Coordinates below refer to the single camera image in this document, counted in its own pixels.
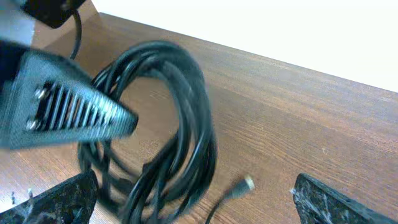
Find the wooden table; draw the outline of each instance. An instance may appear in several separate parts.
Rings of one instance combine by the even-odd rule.
[[[70,32],[47,50],[68,55],[73,38]],[[244,174],[254,177],[256,190],[227,203],[213,223],[299,223],[289,190],[300,172],[398,220],[397,93],[106,14],[84,23],[76,60],[95,75],[130,46],[157,39],[179,43],[201,65],[219,145],[209,191],[179,223],[203,223]],[[141,169],[178,119],[168,91],[155,80],[134,82],[123,102],[141,116],[134,134],[113,146]],[[76,144],[0,156],[1,210],[10,207],[12,191],[21,202],[28,188],[39,194],[79,172]],[[118,221],[97,205],[91,222]]]

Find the cable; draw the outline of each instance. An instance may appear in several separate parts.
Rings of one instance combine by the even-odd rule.
[[[225,202],[231,199],[236,199],[245,196],[247,193],[254,189],[254,182],[250,176],[246,176],[243,180],[237,182],[233,187],[231,187],[216,203],[216,205],[211,209],[209,215],[207,216],[206,223],[210,224],[211,218],[213,218],[216,210],[223,205]]]
[[[119,101],[123,90],[139,77],[162,80],[169,88],[179,118],[175,135],[153,160],[143,165],[141,174],[117,157],[111,141],[80,142],[80,168],[88,170],[93,165],[102,173],[99,201],[118,214],[121,223],[172,223],[201,199],[213,178],[217,148],[210,103],[199,66],[188,52],[170,42],[147,42],[130,48],[104,68],[93,85]],[[112,174],[111,161],[131,180]],[[125,195],[125,201],[112,199],[111,187]],[[180,205],[174,212],[160,215],[166,205],[177,200]],[[142,216],[145,208],[152,209],[147,217]]]
[[[73,47],[72,53],[69,56],[69,58],[72,60],[76,58],[77,52],[79,51],[81,44],[81,19],[79,12],[77,10],[74,10],[73,18],[75,20],[76,36],[75,36],[75,46]]]

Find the cable plug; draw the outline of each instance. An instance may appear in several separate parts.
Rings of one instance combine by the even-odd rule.
[[[252,190],[254,190],[254,182],[252,178],[247,175],[225,193],[224,199],[229,200],[241,198]]]

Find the white background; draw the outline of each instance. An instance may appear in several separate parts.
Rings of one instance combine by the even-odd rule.
[[[99,12],[398,92],[395,1],[93,2]]]

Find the coiled cable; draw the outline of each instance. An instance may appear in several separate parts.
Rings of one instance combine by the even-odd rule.
[[[131,171],[117,157],[111,141],[80,142],[80,168],[88,170],[94,165],[102,173],[99,200],[119,215],[121,223],[172,223],[201,199],[216,167],[216,139],[205,81],[188,52],[170,42],[157,41],[124,52],[97,75],[93,85],[119,101],[123,90],[138,77],[157,78],[169,88],[178,111],[179,126],[175,135],[153,160],[144,164],[141,174]],[[192,155],[183,166],[191,139],[194,141]],[[131,180],[110,173],[111,161],[129,174]],[[125,202],[112,199],[111,186],[126,196]],[[176,200],[180,200],[180,205],[174,212],[160,215],[168,203]],[[143,217],[142,212],[148,207],[153,208],[153,212]]]

